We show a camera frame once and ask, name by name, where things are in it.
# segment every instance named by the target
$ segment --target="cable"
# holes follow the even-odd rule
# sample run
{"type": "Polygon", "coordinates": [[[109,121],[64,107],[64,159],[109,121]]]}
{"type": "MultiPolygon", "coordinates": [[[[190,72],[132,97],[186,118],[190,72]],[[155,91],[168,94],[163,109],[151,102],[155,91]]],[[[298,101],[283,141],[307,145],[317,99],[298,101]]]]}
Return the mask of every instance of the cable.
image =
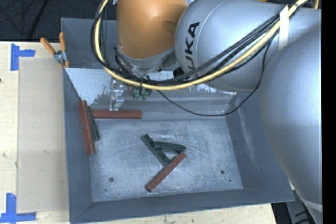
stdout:
{"type": "Polygon", "coordinates": [[[191,111],[191,110],[189,110],[189,109],[186,109],[186,108],[182,107],[181,105],[175,103],[174,101],[170,100],[170,99],[169,99],[167,96],[165,96],[161,91],[157,91],[157,92],[158,92],[160,95],[162,95],[165,99],[167,99],[169,102],[171,102],[173,105],[177,106],[178,108],[180,108],[180,109],[182,109],[182,110],[184,110],[184,111],[186,111],[186,112],[188,112],[188,113],[194,114],[194,115],[198,115],[198,116],[210,116],[210,117],[214,117],[214,116],[227,116],[227,115],[230,115],[230,114],[232,114],[233,112],[235,112],[237,109],[239,109],[239,108],[246,102],[246,100],[249,99],[249,98],[251,97],[251,95],[254,94],[254,93],[257,91],[257,89],[259,88],[260,83],[261,83],[261,79],[262,79],[262,75],[264,74],[264,69],[265,69],[265,59],[266,59],[266,54],[267,54],[267,51],[268,51],[268,49],[269,49],[269,47],[270,47],[270,44],[271,44],[271,42],[268,43],[268,45],[267,45],[267,47],[266,47],[266,50],[265,50],[265,53],[264,53],[264,56],[263,56],[263,59],[262,59],[262,60],[263,60],[263,61],[262,61],[263,63],[262,63],[262,68],[261,68],[261,75],[260,75],[260,79],[259,79],[259,81],[258,81],[257,86],[254,88],[254,90],[253,90],[251,93],[249,93],[249,95],[248,95],[247,97],[245,97],[245,98],[242,100],[242,102],[241,102],[238,106],[236,106],[234,109],[232,109],[232,110],[229,111],[229,112],[226,112],[226,113],[223,113],[223,114],[201,114],[201,113],[196,113],[196,112],[191,111]]]}
{"type": "MultiPolygon", "coordinates": [[[[291,8],[289,9],[289,16],[291,16],[292,14],[294,14],[294,12],[301,6],[303,5],[305,2],[307,2],[309,0],[298,0],[296,1],[296,3],[291,6],[291,8]]],[[[100,9],[100,13],[101,11],[104,9],[104,7],[107,5],[107,3],[109,2],[109,0],[104,0],[104,2],[101,5],[101,9],[100,9]]],[[[97,22],[95,24],[95,29],[94,29],[94,46],[95,46],[95,51],[97,53],[97,56],[99,57],[99,59],[101,61],[103,61],[103,57],[102,54],[100,52],[100,48],[99,48],[99,25],[101,23],[101,19],[98,18],[97,22]]],[[[103,66],[103,68],[110,74],[112,75],[115,79],[127,84],[127,85],[131,85],[131,86],[135,86],[135,87],[142,87],[145,89],[150,89],[150,90],[178,90],[178,89],[184,89],[184,88],[188,88],[197,84],[201,84],[201,83],[205,83],[207,81],[210,81],[216,77],[219,77],[221,75],[223,75],[224,73],[228,72],[230,69],[232,69],[233,67],[238,66],[241,62],[243,62],[244,60],[246,60],[249,56],[251,56],[255,51],[257,51],[263,44],[265,44],[280,28],[280,22],[276,22],[275,25],[258,41],[256,42],[250,49],[248,49],[244,54],[242,54],[241,56],[239,56],[237,59],[235,59],[234,61],[232,61],[231,63],[229,63],[228,65],[222,67],[221,69],[205,76],[199,79],[196,79],[195,81],[192,82],[185,82],[185,83],[181,83],[179,85],[173,85],[173,86],[156,86],[156,85],[152,85],[149,83],[140,83],[138,81],[135,80],[131,80],[131,79],[127,79],[124,78],[122,76],[120,76],[119,74],[117,74],[116,72],[108,69],[106,66],[103,66]]]]}
{"type": "MultiPolygon", "coordinates": [[[[263,25],[257,27],[255,30],[253,30],[250,34],[248,34],[246,37],[244,37],[242,40],[238,41],[237,43],[233,44],[232,46],[230,46],[228,49],[226,49],[225,51],[223,51],[221,54],[217,55],[216,57],[214,57],[213,59],[211,59],[210,61],[208,61],[207,63],[201,65],[200,67],[194,69],[193,71],[190,71],[184,75],[175,77],[173,79],[167,79],[164,81],[150,81],[150,84],[156,83],[156,85],[176,85],[176,84],[180,84],[181,82],[177,83],[177,81],[182,80],[186,77],[188,77],[191,74],[194,74],[195,72],[198,72],[199,70],[203,70],[205,67],[208,67],[209,65],[213,64],[215,61],[217,61],[218,59],[220,59],[221,57],[223,57],[225,54],[231,52],[234,50],[234,52],[232,52],[228,57],[226,57],[218,66],[216,66],[215,68],[213,68],[211,71],[209,72],[213,72],[215,70],[218,70],[219,67],[223,66],[224,64],[226,64],[229,60],[232,59],[233,56],[235,56],[239,51],[241,51],[242,49],[244,49],[246,46],[250,45],[253,41],[255,41],[257,38],[259,38],[262,34],[264,34],[266,32],[266,30],[269,30],[270,26],[272,26],[275,22],[276,19],[278,19],[278,15],[274,16],[273,18],[269,19],[268,21],[266,21],[263,25]]],[[[101,50],[104,48],[104,43],[100,44],[100,48],[101,50]]],[[[115,49],[115,54],[123,60],[123,62],[129,67],[129,70],[132,70],[132,66],[127,63],[127,61],[124,60],[124,58],[118,53],[118,51],[115,49]]],[[[100,60],[100,58],[96,55],[96,53],[93,51],[94,56],[96,57],[96,59],[103,65],[106,66],[107,68],[109,68],[108,65],[106,65],[104,62],[102,62],[100,60]]],[[[149,82],[147,79],[143,79],[142,82],[149,82]]]]}

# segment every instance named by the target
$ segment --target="clamp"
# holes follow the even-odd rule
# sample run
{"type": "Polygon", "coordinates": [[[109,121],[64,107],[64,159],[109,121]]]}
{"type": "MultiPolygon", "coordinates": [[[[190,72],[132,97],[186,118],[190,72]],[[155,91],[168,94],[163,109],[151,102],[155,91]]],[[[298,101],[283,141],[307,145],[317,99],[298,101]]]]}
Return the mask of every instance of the clamp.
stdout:
{"type": "Polygon", "coordinates": [[[56,51],[47,39],[41,38],[40,41],[46,47],[48,52],[50,52],[53,55],[54,59],[57,62],[59,62],[60,67],[63,67],[63,66],[64,67],[70,67],[68,57],[65,53],[66,44],[65,44],[65,39],[64,39],[63,32],[59,33],[59,42],[61,44],[61,50],[59,50],[59,51],[56,51]]]}

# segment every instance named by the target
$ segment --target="table surface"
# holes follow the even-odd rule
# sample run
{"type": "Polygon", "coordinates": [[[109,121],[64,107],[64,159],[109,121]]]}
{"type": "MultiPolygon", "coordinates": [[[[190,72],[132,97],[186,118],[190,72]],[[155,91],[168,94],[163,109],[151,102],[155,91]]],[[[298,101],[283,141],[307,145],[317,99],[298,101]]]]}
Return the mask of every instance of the table surface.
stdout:
{"type": "MultiPolygon", "coordinates": [[[[20,198],[18,193],[18,109],[19,109],[19,72],[10,70],[11,44],[20,46],[20,50],[33,49],[36,54],[34,59],[49,59],[54,61],[53,56],[39,42],[0,42],[0,208],[5,209],[6,193],[12,193],[20,198]]],[[[60,44],[52,43],[56,50],[60,49],[60,44]]],[[[32,79],[46,72],[44,67],[34,71],[32,79]]],[[[64,115],[55,115],[55,117],[63,117],[64,115]]],[[[48,170],[44,170],[44,176],[52,176],[48,170]]],[[[48,196],[50,191],[47,188],[52,186],[44,186],[40,190],[40,196],[48,196]]],[[[27,221],[25,223],[69,223],[68,210],[58,209],[37,211],[35,221],[27,221]]],[[[224,208],[215,210],[206,210],[198,212],[188,212],[183,214],[172,214],[155,217],[124,219],[116,221],[108,221],[104,223],[110,224],[187,224],[187,223],[257,223],[257,224],[275,224],[274,214],[270,204],[252,205],[234,208],[224,208]]]]}

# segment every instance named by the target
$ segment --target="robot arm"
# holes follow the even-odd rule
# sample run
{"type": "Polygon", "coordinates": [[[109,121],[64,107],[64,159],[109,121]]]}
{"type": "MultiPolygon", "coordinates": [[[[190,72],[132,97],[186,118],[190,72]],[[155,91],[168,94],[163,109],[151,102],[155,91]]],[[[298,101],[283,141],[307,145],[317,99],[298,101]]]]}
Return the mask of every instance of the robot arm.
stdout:
{"type": "Polygon", "coordinates": [[[321,10],[317,2],[302,8],[307,1],[289,8],[285,48],[279,44],[279,13],[286,7],[254,0],[119,0],[119,70],[100,51],[103,4],[92,47],[106,71],[130,87],[178,90],[205,83],[227,91],[258,89],[269,143],[321,223],[321,10]],[[167,67],[183,72],[150,80],[149,73],[167,67]]]}

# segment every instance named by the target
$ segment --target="black cable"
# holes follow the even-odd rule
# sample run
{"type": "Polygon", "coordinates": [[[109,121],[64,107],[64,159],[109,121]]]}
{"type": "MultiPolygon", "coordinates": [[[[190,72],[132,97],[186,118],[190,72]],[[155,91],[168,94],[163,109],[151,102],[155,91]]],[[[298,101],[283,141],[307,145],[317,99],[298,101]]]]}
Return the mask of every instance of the black cable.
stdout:
{"type": "Polygon", "coordinates": [[[40,21],[40,19],[42,17],[42,14],[43,14],[43,12],[44,12],[47,4],[48,4],[48,1],[49,0],[44,0],[42,6],[40,8],[40,10],[38,11],[38,13],[37,13],[37,15],[36,15],[36,17],[34,19],[34,22],[33,22],[32,26],[30,28],[30,32],[29,32],[28,38],[32,38],[32,36],[33,36],[33,34],[34,34],[35,30],[36,30],[36,27],[37,27],[37,25],[38,25],[38,23],[39,23],[39,21],[40,21]]]}
{"type": "Polygon", "coordinates": [[[170,103],[172,103],[173,105],[177,106],[178,108],[180,108],[180,109],[182,109],[182,110],[184,110],[184,111],[186,111],[186,112],[188,112],[188,113],[194,114],[194,115],[198,115],[198,116],[211,116],[211,117],[214,117],[214,116],[227,116],[227,115],[230,115],[230,114],[234,113],[238,108],[240,108],[240,107],[246,102],[246,100],[249,99],[249,98],[251,97],[251,95],[254,94],[254,93],[257,91],[257,89],[259,88],[260,83],[261,83],[261,79],[262,79],[262,75],[264,74],[264,69],[265,69],[265,59],[266,59],[266,54],[267,54],[267,51],[268,51],[269,47],[270,47],[270,43],[267,45],[266,50],[265,50],[265,53],[264,53],[264,57],[263,57],[263,59],[262,59],[262,60],[263,60],[263,61],[262,61],[263,63],[262,63],[262,68],[261,68],[261,75],[260,75],[260,79],[259,79],[259,81],[258,81],[257,86],[254,88],[254,90],[253,90],[247,97],[245,97],[245,98],[242,100],[242,102],[241,102],[238,106],[236,106],[233,110],[231,110],[231,111],[229,111],[229,112],[226,112],[226,113],[223,113],[223,114],[201,114],[201,113],[197,113],[197,112],[191,111],[191,110],[189,110],[189,109],[186,109],[186,108],[182,107],[181,105],[175,103],[174,101],[170,100],[170,99],[169,99],[167,96],[165,96],[161,91],[157,90],[157,92],[158,92],[160,95],[162,95],[165,99],[167,99],[170,103]]]}

